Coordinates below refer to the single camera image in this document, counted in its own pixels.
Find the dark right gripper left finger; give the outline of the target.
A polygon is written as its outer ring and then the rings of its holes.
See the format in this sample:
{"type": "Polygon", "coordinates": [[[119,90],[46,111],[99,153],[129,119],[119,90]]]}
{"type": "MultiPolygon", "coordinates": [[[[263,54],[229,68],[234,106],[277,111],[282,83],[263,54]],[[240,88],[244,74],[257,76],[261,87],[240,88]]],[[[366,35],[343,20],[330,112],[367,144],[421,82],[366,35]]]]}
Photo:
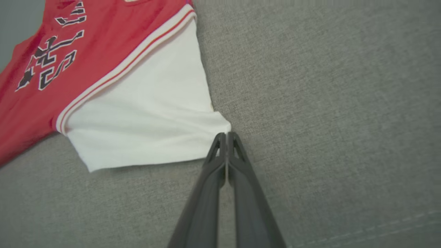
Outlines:
{"type": "Polygon", "coordinates": [[[226,134],[219,133],[186,201],[168,248],[216,248],[219,190],[225,183],[226,134]]]}

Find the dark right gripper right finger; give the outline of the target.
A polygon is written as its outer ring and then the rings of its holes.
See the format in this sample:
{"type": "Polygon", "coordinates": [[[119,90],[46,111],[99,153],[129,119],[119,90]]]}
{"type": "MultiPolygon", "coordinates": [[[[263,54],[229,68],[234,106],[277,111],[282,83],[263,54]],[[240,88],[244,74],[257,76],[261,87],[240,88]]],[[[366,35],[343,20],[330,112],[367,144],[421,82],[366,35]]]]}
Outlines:
{"type": "Polygon", "coordinates": [[[227,134],[228,180],[234,189],[236,247],[287,247],[247,152],[235,132],[227,134]]]}

